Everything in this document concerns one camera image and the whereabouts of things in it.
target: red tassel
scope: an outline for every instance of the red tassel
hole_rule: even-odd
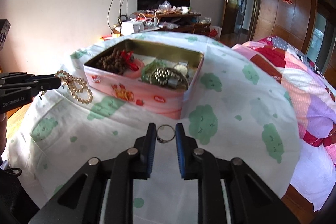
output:
[[[133,71],[139,70],[139,67],[131,61],[133,52],[121,52],[121,57],[125,60],[128,68]]]

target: metal screw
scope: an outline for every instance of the metal screw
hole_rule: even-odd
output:
[[[232,162],[234,165],[242,165],[243,164],[243,160],[241,158],[234,158],[232,159]]]
[[[127,150],[127,154],[129,155],[135,155],[138,152],[138,150],[135,147],[131,147]]]
[[[89,159],[89,165],[96,165],[98,163],[99,163],[99,160],[97,158]]]
[[[195,155],[202,155],[204,153],[204,150],[202,148],[195,148],[194,154]]]

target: ring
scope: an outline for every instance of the ring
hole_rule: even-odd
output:
[[[160,136],[159,136],[159,129],[161,127],[170,127],[172,129],[172,131],[174,132],[174,136],[170,139],[170,140],[164,140],[162,139]],[[170,141],[172,141],[173,139],[175,138],[175,129],[169,125],[169,124],[163,124],[163,125],[160,125],[157,130],[156,130],[156,139],[159,143],[169,143]]]

